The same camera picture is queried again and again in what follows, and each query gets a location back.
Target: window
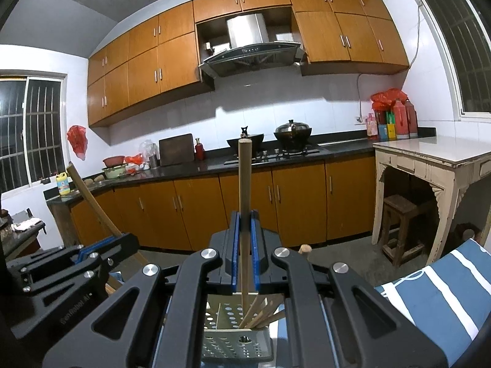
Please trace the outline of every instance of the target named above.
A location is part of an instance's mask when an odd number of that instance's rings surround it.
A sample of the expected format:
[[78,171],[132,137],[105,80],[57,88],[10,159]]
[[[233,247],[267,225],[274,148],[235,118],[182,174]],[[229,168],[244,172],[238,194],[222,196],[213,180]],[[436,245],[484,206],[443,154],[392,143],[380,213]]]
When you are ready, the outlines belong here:
[[63,172],[60,80],[0,79],[0,189]]
[[423,3],[453,64],[450,66],[461,115],[491,117],[491,44],[481,18],[470,0]]

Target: red bowl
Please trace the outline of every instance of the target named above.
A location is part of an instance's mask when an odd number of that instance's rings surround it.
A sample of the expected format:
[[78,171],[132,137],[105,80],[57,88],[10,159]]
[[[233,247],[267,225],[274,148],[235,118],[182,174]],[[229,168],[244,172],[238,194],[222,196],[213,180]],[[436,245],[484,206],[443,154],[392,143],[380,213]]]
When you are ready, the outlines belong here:
[[111,156],[104,159],[102,162],[106,165],[106,167],[114,167],[122,165],[124,162],[124,156]]

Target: stainless steel range hood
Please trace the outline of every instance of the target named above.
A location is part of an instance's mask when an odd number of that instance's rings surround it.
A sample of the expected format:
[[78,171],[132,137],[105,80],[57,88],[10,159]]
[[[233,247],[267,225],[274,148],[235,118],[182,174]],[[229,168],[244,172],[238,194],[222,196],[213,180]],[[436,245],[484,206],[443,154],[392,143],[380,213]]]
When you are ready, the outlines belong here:
[[269,41],[261,13],[229,19],[227,28],[231,49],[205,59],[199,66],[213,78],[289,66],[300,62],[305,55],[300,43]]

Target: cutting board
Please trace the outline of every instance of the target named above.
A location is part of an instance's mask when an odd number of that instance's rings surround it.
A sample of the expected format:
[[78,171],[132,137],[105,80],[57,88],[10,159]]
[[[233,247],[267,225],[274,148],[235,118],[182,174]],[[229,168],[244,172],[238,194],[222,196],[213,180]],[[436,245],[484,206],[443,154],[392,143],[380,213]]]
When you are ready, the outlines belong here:
[[195,144],[192,134],[178,135],[159,141],[160,165],[169,166],[192,162],[195,159]]

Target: white table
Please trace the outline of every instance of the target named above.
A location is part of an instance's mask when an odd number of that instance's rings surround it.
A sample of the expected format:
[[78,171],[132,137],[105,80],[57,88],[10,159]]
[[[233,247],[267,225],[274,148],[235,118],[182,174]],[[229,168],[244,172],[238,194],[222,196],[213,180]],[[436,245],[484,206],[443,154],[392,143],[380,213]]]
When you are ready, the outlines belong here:
[[[439,225],[427,264],[439,259],[458,204],[470,184],[491,173],[491,144],[455,137],[429,137],[375,143],[377,191],[372,244],[379,240],[387,167],[430,183],[436,196]],[[484,246],[491,228],[491,208],[480,240]]]

